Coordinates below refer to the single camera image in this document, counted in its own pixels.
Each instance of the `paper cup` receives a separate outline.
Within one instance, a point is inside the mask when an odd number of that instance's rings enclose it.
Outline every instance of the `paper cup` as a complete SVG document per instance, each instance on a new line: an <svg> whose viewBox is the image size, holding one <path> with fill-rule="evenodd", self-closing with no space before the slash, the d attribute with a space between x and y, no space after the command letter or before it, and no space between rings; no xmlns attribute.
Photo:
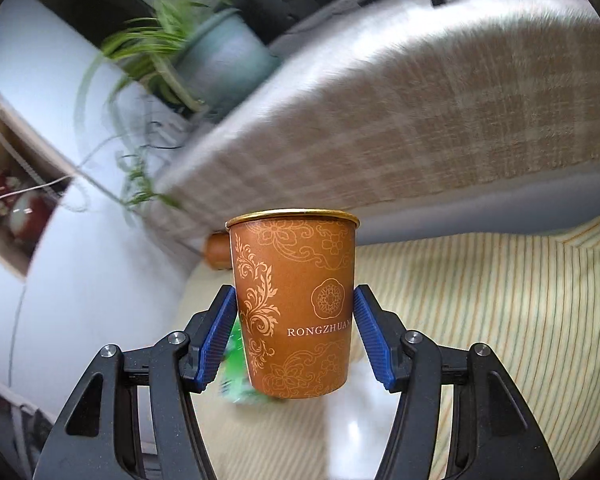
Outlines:
<svg viewBox="0 0 600 480"><path fill-rule="evenodd" d="M227 222L251 384L304 399L347 380L358 219L282 209Z"/></svg>

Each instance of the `white cable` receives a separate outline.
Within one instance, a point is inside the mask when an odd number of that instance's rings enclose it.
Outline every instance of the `white cable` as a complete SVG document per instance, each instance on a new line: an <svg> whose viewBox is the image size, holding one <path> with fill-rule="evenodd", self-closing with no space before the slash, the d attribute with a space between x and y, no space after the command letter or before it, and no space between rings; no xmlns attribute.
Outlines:
<svg viewBox="0 0 600 480"><path fill-rule="evenodd" d="M80 169L81 167L83 167L90 159L93 155L95 155L105 144L107 144L110 140L115 139L117 136L111 136L107 139L104 139L102 142L100 142L93 150L91 150L91 153L89 153L81 162L80 164L78 164L78 166L76 167L76 169ZM81 207L73 207L73 206L69 206L68 204L64 203L62 201L62 197L58 195L58 193L56 193L53 189L51 189L49 186L52 186L53 184L56 184L58 182L61 182L63 180L66 180L68 178L74 178L76 176L80 176L80 173L78 172L73 172L70 174L66 174L60 178L57 178L56 180L52 181L52 182L45 182L42 177L39 176L39 174L36 173L36 171L29 165L29 163L20 155L20 153L17 152L17 150L11 146L11 144L9 143L9 141L7 139L4 138L2 132L0 131L0 143L1 145L4 147L4 149L16 160L16 162L18 164L20 164L20 166L22 167L23 170L25 170L25 172L35 181L38 183L37 186L34 187L29 187L27 189L20 189L18 191L14 191L11 193L7 193L4 195L0 195L0 199L8 197L8 196L13 196L13 195L18 195L27 191L31 191L34 189L44 189L45 192L60 206L63 207L65 209L67 209L68 211L72 211L74 213L84 213L85 211L87 211L87 209L89 208L89 195L87 193L87 191L84 189L84 187L74 181L74 185L75 187L77 187L80 192L82 193L82 196L84 197L84 206Z"/></svg>
<svg viewBox="0 0 600 480"><path fill-rule="evenodd" d="M53 184L57 184L58 182L61 182L63 180L71 178L71 177L72 177L71 175L64 175L64 176L61 176L60 178L56 178L55 180L53 180L51 182L45 182L44 184L40 184L39 186L27 187L27 189L19 189L17 191L12 191L10 193L0 195L0 200L2 200L3 198L7 198L8 196L20 195L21 193L26 193L27 191L33 191L35 189L41 189L42 187L52 186Z"/></svg>

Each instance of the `plant pot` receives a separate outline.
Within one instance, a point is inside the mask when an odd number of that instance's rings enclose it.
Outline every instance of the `plant pot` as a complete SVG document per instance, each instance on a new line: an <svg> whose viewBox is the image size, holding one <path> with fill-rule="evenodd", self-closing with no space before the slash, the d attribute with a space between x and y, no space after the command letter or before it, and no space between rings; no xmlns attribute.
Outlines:
<svg viewBox="0 0 600 480"><path fill-rule="evenodd" d="M206 264L215 270L231 269L231 242L228 233L212 233L205 242Z"/></svg>
<svg viewBox="0 0 600 480"><path fill-rule="evenodd" d="M206 20L190 38L175 68L207 117L219 122L280 65L238 14L226 9Z"/></svg>

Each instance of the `striped cushion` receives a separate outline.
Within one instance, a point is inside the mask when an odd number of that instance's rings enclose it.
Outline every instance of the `striped cushion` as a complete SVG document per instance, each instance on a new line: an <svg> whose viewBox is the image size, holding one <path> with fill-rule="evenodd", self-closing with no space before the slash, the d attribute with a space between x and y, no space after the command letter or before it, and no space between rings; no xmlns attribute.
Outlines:
<svg viewBox="0 0 600 480"><path fill-rule="evenodd" d="M174 328L231 280L200 265ZM356 281L439 344L487 342L529 403L561 478L600 440L600 217L553 236L463 234L359 247ZM352 358L364 358L357 334ZM193 397L220 478L327 478L323 399L236 408L216 384ZM444 387L432 479L446 467L451 406Z"/></svg>
<svg viewBox="0 0 600 480"><path fill-rule="evenodd" d="M561 478L600 440L600 217L559 236L463 234L358 248L356 281L438 344L487 342L538 420ZM362 358L360 338L352 355ZM442 478L444 388L431 478Z"/></svg>

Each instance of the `blue gripper pad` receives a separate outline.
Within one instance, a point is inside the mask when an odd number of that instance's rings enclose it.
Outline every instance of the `blue gripper pad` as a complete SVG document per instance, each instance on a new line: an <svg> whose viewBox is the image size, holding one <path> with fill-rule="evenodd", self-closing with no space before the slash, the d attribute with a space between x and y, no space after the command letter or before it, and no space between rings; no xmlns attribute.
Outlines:
<svg viewBox="0 0 600 480"><path fill-rule="evenodd" d="M368 285L353 291L353 316L376 380L390 392L399 391L411 370L400 342L406 332L400 318L380 307Z"/></svg>
<svg viewBox="0 0 600 480"><path fill-rule="evenodd" d="M211 327L208 329L198 353L198 373L195 382L200 391L203 391L216 378L236 315L235 289L232 286L223 285L211 307L205 312L205 319L200 327L200 329L206 330L206 326L212 320Z"/></svg>

